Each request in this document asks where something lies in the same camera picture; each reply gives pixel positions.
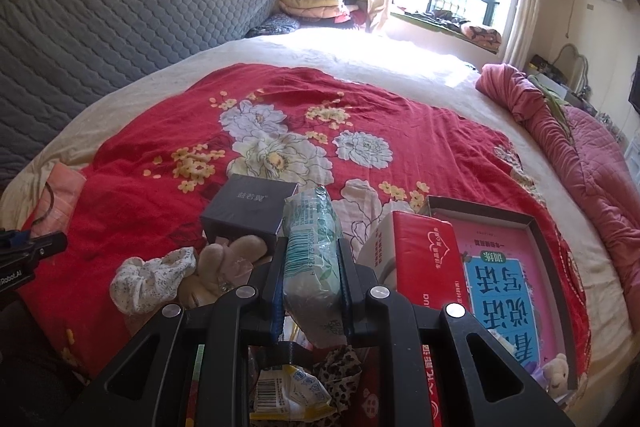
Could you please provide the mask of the small white plush toy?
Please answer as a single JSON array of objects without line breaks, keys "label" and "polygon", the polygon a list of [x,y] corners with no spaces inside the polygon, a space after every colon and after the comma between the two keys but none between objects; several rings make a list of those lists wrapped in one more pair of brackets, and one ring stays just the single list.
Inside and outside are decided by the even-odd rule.
[{"label": "small white plush toy", "polygon": [[562,398],[568,392],[568,377],[570,368],[564,353],[558,353],[555,358],[542,367],[544,387],[551,398]]}]

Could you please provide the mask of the grey quilted headboard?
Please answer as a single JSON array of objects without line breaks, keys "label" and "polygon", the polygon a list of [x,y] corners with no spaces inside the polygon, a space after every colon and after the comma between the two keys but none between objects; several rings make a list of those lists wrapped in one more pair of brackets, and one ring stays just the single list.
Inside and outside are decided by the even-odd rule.
[{"label": "grey quilted headboard", "polygon": [[243,38],[277,0],[1,0],[1,180],[100,98]]}]

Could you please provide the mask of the green white tissue pack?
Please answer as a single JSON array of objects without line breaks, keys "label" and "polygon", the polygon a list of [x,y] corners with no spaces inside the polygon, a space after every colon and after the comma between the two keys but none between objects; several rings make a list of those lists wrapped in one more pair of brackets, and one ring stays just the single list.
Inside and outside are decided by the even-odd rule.
[{"label": "green white tissue pack", "polygon": [[285,201],[283,231],[286,311],[314,347],[342,345],[345,335],[338,265],[342,229],[325,187],[299,192]]}]

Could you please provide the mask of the dark patterned pillow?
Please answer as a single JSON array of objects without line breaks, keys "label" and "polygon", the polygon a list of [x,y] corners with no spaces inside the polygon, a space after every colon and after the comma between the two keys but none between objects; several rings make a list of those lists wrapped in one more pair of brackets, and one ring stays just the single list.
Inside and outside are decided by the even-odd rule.
[{"label": "dark patterned pillow", "polygon": [[256,38],[262,36],[287,35],[300,28],[300,23],[296,18],[284,13],[274,13],[264,22],[250,28],[246,38]]}]

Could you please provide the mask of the stack of folded blankets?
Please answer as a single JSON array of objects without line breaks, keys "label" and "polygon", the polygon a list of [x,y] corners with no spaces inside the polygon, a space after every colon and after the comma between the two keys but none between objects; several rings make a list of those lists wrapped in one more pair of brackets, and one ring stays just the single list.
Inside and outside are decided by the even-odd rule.
[{"label": "stack of folded blankets", "polygon": [[368,24],[362,0],[279,0],[280,10],[302,25],[365,28]]}]

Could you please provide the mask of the pink book box tray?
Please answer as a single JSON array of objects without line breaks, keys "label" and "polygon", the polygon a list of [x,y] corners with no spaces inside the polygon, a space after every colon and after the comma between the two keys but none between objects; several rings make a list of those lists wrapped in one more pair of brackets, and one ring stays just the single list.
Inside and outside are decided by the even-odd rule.
[{"label": "pink book box tray", "polygon": [[423,212],[454,227],[477,320],[506,338],[518,363],[549,389],[554,384],[542,368],[562,353],[564,388],[575,391],[579,365],[570,308],[535,218],[444,196],[430,196]]}]

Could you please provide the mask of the leopard print scrunchie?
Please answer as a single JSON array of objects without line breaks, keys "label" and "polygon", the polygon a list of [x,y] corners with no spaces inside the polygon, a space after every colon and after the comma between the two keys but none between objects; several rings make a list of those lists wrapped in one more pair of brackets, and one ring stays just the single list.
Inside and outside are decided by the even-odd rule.
[{"label": "leopard print scrunchie", "polygon": [[362,373],[356,350],[352,346],[342,346],[329,351],[314,365],[312,373],[329,392],[331,405],[337,413],[346,412],[357,393]]}]

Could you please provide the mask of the clothes on window sill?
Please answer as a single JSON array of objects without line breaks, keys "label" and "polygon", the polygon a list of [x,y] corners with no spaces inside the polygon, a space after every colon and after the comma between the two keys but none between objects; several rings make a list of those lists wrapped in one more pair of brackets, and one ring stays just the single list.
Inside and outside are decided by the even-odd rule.
[{"label": "clothes on window sill", "polygon": [[449,10],[402,11],[398,13],[398,16],[402,16],[409,22],[420,23],[427,29],[455,34],[491,53],[497,53],[502,43],[502,35],[497,29],[482,24],[473,24],[465,17],[457,16]]}]

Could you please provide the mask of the beige plush bear with tiara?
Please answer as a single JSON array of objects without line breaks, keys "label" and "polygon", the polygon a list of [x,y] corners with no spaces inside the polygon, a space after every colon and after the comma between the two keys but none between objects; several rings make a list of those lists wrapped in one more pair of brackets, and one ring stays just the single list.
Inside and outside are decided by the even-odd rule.
[{"label": "beige plush bear with tiara", "polygon": [[253,270],[271,259],[267,244],[255,235],[230,244],[209,244],[198,255],[195,272],[180,283],[178,301],[186,309],[212,305],[228,291],[247,284]]}]

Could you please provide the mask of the yellow snack packet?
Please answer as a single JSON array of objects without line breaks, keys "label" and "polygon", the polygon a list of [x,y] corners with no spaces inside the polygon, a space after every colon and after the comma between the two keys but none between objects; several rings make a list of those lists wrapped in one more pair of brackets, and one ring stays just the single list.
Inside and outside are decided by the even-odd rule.
[{"label": "yellow snack packet", "polygon": [[260,372],[250,419],[313,423],[335,412],[331,395],[316,376],[301,367],[283,365]]}]

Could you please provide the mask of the cream bed sheet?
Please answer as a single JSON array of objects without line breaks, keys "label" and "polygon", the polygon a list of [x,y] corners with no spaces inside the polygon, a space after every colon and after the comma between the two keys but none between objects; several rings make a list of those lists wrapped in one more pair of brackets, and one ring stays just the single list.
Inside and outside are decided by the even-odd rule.
[{"label": "cream bed sheet", "polygon": [[87,377],[128,343],[110,295],[119,265],[205,243],[201,212],[232,174],[325,187],[353,251],[392,211],[444,196],[532,216],[570,308],[578,389],[597,426],[639,352],[623,254],[567,190],[538,110],[505,108],[465,62],[356,30],[230,41],[89,105],[8,185],[7,229],[28,225],[55,165],[85,177],[66,251],[21,297],[56,355]]}]

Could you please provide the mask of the white floral cloth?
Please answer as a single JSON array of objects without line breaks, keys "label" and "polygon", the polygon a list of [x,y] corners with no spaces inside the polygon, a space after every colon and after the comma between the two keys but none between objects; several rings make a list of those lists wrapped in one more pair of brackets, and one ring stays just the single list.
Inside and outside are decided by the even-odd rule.
[{"label": "white floral cloth", "polygon": [[193,247],[160,258],[130,257],[119,265],[110,284],[110,297],[125,315],[142,315],[174,300],[181,282],[196,270]]}]

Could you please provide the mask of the pink rumpled quilt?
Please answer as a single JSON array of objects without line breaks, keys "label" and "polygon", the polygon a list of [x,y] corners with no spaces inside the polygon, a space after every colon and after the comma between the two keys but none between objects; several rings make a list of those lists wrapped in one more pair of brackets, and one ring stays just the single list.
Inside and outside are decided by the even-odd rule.
[{"label": "pink rumpled quilt", "polygon": [[614,265],[639,330],[639,191],[613,135],[509,64],[487,64],[476,90],[507,109],[534,138],[565,190],[591,221]]}]

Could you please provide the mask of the red floral quilt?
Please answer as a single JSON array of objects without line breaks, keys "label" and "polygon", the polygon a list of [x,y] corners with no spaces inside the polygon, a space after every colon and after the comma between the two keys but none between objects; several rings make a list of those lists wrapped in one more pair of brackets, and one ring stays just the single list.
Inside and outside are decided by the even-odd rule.
[{"label": "red floral quilt", "polygon": [[586,295],[570,248],[503,133],[317,69],[257,64],[212,72],[98,148],[67,248],[21,290],[54,349],[99,373],[129,338],[108,293],[119,265],[202,247],[201,212],[235,173],[325,187],[354,249],[387,213],[419,210],[428,196],[534,217],[561,277],[579,368],[587,368]]}]

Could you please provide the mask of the black television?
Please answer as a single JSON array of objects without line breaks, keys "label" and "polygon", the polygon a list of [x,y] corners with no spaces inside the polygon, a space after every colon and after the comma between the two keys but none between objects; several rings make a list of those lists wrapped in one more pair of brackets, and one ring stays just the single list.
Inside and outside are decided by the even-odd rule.
[{"label": "black television", "polygon": [[640,56],[637,60],[636,69],[631,79],[631,88],[628,95],[628,102],[634,108],[636,113],[640,115]]}]

